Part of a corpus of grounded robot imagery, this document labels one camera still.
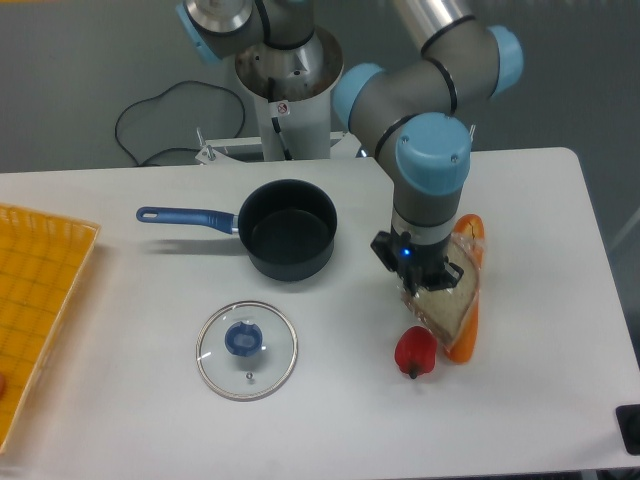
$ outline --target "metal rim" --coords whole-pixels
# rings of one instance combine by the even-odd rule
[[[284,372],[282,377],[280,377],[269,388],[257,393],[249,394],[249,395],[241,395],[237,393],[228,392],[218,387],[207,376],[206,372],[204,371],[204,367],[202,366],[202,359],[201,359],[202,340],[204,339],[204,336],[207,334],[209,327],[213,324],[213,322],[218,320],[225,313],[230,312],[231,310],[234,310],[238,307],[259,307],[259,308],[264,308],[266,310],[269,310],[270,312],[277,315],[285,323],[287,328],[289,328],[289,332],[291,333],[291,339],[293,340],[293,354],[291,355],[291,363],[289,364],[289,367]],[[196,363],[198,365],[198,370],[200,371],[200,375],[202,376],[202,379],[209,386],[211,390],[213,390],[218,395],[224,398],[228,398],[229,400],[236,400],[236,401],[258,400],[260,398],[264,398],[270,395],[271,393],[275,392],[287,380],[287,378],[289,378],[289,375],[291,375],[291,372],[293,371],[293,368],[296,365],[297,359],[298,359],[298,335],[296,334],[296,331],[293,328],[293,325],[291,324],[291,322],[287,320],[287,318],[282,314],[282,312],[280,312],[274,306],[269,305],[268,303],[257,301],[257,300],[246,300],[242,302],[235,302],[225,307],[222,307],[220,310],[214,313],[211,317],[209,317],[209,320],[207,320],[207,323],[205,323],[204,327],[202,327],[202,330],[200,330],[200,335],[198,335],[198,341],[196,343]]]
[[[243,2],[240,10],[228,18],[216,18],[208,14],[198,6],[196,0],[186,0],[185,7],[189,16],[205,30],[212,33],[232,33],[242,27],[253,12],[253,2]]]

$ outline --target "orange carrot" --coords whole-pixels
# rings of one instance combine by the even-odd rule
[[[484,257],[484,224],[478,215],[464,215],[453,228],[453,231],[468,237],[471,241],[471,254],[478,265],[482,266]],[[478,334],[478,299],[469,312],[469,319],[460,334],[458,341],[449,349],[445,349],[445,355],[454,363],[467,363],[473,355]]]

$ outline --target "pot handle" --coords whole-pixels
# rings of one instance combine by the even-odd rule
[[[238,216],[233,213],[193,208],[142,207],[136,218],[144,223],[170,223],[172,225],[201,225],[224,233],[238,233]]]

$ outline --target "small red object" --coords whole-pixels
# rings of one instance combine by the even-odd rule
[[[436,366],[438,341],[424,327],[411,327],[396,345],[395,359],[400,371],[411,378],[429,373]]]

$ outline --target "bread slice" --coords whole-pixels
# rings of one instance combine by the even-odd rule
[[[445,348],[453,346],[464,329],[480,287],[480,270],[463,246],[463,239],[453,234],[447,252],[449,261],[462,267],[464,275],[455,288],[430,292],[420,288],[416,295],[403,296],[409,310]]]

